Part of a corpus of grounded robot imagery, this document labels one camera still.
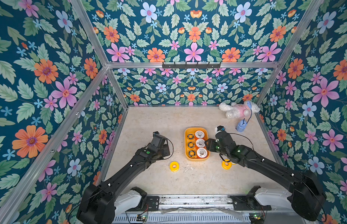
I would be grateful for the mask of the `orange white tape roll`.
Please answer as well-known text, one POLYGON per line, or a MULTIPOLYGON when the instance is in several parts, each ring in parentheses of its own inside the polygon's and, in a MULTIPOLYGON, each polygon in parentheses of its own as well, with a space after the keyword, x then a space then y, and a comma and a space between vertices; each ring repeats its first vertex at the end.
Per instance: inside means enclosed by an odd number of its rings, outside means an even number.
POLYGON ((202 130, 197 130, 197 131, 195 132, 195 138, 196 138, 196 139, 204 139, 204 137, 205 137, 205 132, 204 132, 204 131, 202 131, 202 130))
POLYGON ((206 158, 208 156, 208 151, 205 148, 199 148, 196 151, 197 157, 198 158, 206 158))
POLYGON ((196 140, 196 147, 197 148, 205 148, 205 140, 204 139, 197 139, 196 140))

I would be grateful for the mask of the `yellow plastic storage box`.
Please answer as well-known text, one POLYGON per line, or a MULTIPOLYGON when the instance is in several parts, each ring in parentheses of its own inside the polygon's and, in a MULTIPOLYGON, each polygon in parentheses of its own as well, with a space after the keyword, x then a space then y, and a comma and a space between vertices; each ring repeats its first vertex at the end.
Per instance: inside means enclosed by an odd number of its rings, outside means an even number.
POLYGON ((206 146, 208 133, 203 127, 189 127, 184 134, 185 156, 190 161, 205 161, 210 152, 206 146))

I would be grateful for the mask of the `yellow black tape roll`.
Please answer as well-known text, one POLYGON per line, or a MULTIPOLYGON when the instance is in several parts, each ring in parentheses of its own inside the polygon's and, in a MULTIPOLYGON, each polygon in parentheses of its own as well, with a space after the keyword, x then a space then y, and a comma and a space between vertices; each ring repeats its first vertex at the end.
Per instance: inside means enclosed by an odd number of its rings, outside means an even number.
POLYGON ((188 139, 188 140, 193 140, 194 138, 195 138, 195 135, 192 134, 192 133, 189 133, 189 134, 187 135, 187 139, 188 139))
POLYGON ((195 157, 196 157, 196 151, 195 151, 195 150, 190 150, 190 151, 188 152, 188 156, 189 156, 190 158, 195 158, 195 157))
POLYGON ((195 148, 195 143, 194 142, 189 142, 187 144, 187 147, 190 148, 190 149, 195 148))

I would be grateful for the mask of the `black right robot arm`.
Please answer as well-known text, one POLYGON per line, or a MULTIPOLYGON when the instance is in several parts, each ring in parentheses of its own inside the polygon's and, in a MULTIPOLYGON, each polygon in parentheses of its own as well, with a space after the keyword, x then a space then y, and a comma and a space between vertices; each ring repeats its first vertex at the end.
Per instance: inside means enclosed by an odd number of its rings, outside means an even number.
POLYGON ((287 200, 298 215, 309 221, 317 220, 327 197, 312 171, 299 172, 280 165, 258 154, 252 147, 236 144, 231 133, 222 126, 218 128, 215 138, 205 141, 209 151, 219 153, 221 158, 225 156, 229 162, 252 169, 275 181, 291 193, 287 200))

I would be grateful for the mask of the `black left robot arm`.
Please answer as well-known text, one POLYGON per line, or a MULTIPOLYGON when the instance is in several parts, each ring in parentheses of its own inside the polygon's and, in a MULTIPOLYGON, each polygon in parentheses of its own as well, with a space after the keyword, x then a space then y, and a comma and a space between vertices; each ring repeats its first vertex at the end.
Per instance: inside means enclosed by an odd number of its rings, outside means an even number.
POLYGON ((156 161, 170 158, 170 140, 158 132, 153 140, 138 149, 133 158, 115 175, 97 186, 86 188, 76 218, 83 224, 111 224, 116 215, 130 209, 143 209, 147 193, 135 187, 128 193, 122 191, 141 172, 156 161))

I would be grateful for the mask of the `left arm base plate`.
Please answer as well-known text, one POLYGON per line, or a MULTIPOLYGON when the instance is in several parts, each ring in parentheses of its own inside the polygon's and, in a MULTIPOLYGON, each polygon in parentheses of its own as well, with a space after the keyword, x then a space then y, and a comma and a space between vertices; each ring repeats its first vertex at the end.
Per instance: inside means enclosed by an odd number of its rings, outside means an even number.
POLYGON ((133 187, 131 190, 135 191, 136 193, 139 193, 141 196, 139 204, 129 209, 128 211, 158 211, 159 210, 159 203, 160 203, 160 197, 159 196, 149 196, 144 190, 142 190, 139 187, 133 187))

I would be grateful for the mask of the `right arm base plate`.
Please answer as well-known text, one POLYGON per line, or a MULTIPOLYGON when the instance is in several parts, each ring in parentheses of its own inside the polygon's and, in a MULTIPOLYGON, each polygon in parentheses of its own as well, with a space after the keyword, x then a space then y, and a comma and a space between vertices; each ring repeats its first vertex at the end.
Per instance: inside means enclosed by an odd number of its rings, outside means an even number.
POLYGON ((231 195, 235 211, 271 211, 270 205, 262 205, 255 198, 256 192, 261 189, 260 186, 254 186, 246 195, 231 195))

